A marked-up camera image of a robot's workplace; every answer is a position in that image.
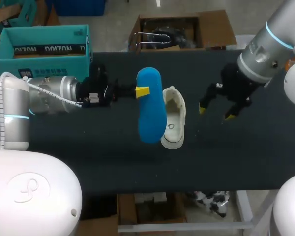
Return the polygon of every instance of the white robotic arm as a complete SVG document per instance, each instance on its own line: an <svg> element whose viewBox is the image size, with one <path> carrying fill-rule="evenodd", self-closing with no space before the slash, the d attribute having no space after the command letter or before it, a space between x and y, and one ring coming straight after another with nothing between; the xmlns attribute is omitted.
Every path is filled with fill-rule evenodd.
<svg viewBox="0 0 295 236"><path fill-rule="evenodd" d="M63 162L25 151L29 91L25 80L0 77L0 236L73 236L81 187Z"/></svg>
<svg viewBox="0 0 295 236"><path fill-rule="evenodd" d="M295 0L286 0L238 58L248 79L266 84L295 54ZM295 64L284 80L287 97L295 104Z"/></svg>

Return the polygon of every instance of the cardboard box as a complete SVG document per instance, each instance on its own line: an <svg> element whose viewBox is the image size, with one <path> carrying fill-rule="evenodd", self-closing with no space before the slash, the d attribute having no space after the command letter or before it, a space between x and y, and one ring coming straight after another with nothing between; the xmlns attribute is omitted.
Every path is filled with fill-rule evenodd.
<svg viewBox="0 0 295 236"><path fill-rule="evenodd" d="M61 24L54 5L52 5L51 11L49 12L45 0L37 0L37 13L33 22L33 26L59 25Z"/></svg>
<svg viewBox="0 0 295 236"><path fill-rule="evenodd" d="M146 36L134 37L137 32L153 32L159 26L171 26L184 32L186 39L196 44L194 49L224 49L228 45L236 45L236 39L225 10L199 12L181 15L139 15L129 36L130 51L155 51L137 48L136 43L146 42Z"/></svg>
<svg viewBox="0 0 295 236"><path fill-rule="evenodd" d="M119 200L119 224L167 224L186 222L185 209L181 193L167 193L166 203L148 203L149 209L165 220L142 220L138 215L138 208L143 204L135 204L134 194L120 194Z"/></svg>
<svg viewBox="0 0 295 236"><path fill-rule="evenodd" d="M35 0L23 0L21 1L21 11L13 17L11 14L16 13L16 6L18 4L10 5L12 2L7 0L0 1L0 33L4 27L26 27L32 26L36 12L37 4Z"/></svg>
<svg viewBox="0 0 295 236"><path fill-rule="evenodd" d="M117 236L118 198L115 196L115 202L111 203L96 202L92 198L85 201L85 197L83 198L82 220L79 222L75 236Z"/></svg>
<svg viewBox="0 0 295 236"><path fill-rule="evenodd" d="M17 77L89 76L92 48L88 25L4 28L0 74Z"/></svg>

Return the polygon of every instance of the white sneaker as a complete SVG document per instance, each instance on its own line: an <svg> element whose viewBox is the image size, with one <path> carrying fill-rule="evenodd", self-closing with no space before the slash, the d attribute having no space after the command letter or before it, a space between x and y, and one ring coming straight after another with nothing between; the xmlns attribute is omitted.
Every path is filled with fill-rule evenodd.
<svg viewBox="0 0 295 236"><path fill-rule="evenodd" d="M178 149L182 146L184 139L185 101L174 86L164 89L163 97L167 113L167 126L161 143L167 149Z"/></svg>

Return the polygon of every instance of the blue sponge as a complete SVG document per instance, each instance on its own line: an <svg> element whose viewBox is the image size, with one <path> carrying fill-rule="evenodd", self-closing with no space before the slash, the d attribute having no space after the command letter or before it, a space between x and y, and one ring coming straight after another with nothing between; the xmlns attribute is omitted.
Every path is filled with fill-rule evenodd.
<svg viewBox="0 0 295 236"><path fill-rule="evenodd" d="M165 133L167 116L163 99L161 75L155 68L147 67L137 75L138 87L149 87L150 94L140 97L138 130L144 143L156 143Z"/></svg>

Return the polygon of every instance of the gray floor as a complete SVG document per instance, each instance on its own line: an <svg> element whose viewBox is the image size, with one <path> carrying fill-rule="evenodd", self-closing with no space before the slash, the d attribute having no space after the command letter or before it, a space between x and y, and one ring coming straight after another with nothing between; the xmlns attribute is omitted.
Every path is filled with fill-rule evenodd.
<svg viewBox="0 0 295 236"><path fill-rule="evenodd" d="M108 0L105 15L100 17L61 17L64 25L88 24L95 52L119 52L127 48L127 39L139 14L184 13L225 9L235 35L256 34L283 0ZM248 191L253 212L267 191ZM234 202L225 219L204 209L187 206L188 222L232 222L239 220ZM180 232L178 236L239 236L240 231Z"/></svg>

